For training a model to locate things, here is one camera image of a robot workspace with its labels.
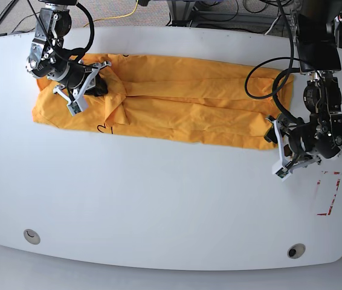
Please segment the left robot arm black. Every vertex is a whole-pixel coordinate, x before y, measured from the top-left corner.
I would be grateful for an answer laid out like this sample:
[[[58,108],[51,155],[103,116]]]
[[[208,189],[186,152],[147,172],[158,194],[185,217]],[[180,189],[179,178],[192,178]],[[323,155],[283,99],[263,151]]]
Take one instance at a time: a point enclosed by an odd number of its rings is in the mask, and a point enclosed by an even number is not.
[[[278,145],[286,167],[342,153],[342,95],[334,75],[341,70],[334,24],[341,11],[342,1],[295,1],[292,19],[285,22],[291,29],[291,48],[297,50],[289,61],[298,57],[299,66],[289,66],[273,83],[272,97],[280,114],[268,118],[272,127],[265,138]],[[311,76],[303,92],[309,121],[292,115],[279,100],[279,88],[294,73]]]

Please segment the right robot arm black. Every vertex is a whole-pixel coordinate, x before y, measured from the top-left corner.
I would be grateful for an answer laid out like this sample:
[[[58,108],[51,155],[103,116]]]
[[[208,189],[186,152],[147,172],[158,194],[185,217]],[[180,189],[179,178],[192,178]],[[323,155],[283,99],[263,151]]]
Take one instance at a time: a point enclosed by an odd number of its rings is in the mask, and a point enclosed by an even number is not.
[[[95,72],[96,64],[85,65],[82,58],[91,48],[95,28],[90,12],[78,1],[44,1],[45,7],[36,18],[36,31],[27,59],[27,71],[36,79],[47,78],[66,89],[70,100],[74,91],[85,88],[85,95],[101,97],[108,93],[108,86],[97,72],[91,79],[94,86],[86,85],[86,79]],[[72,19],[69,7],[79,8],[88,18],[90,35],[85,47],[66,49],[64,37],[69,33]]]

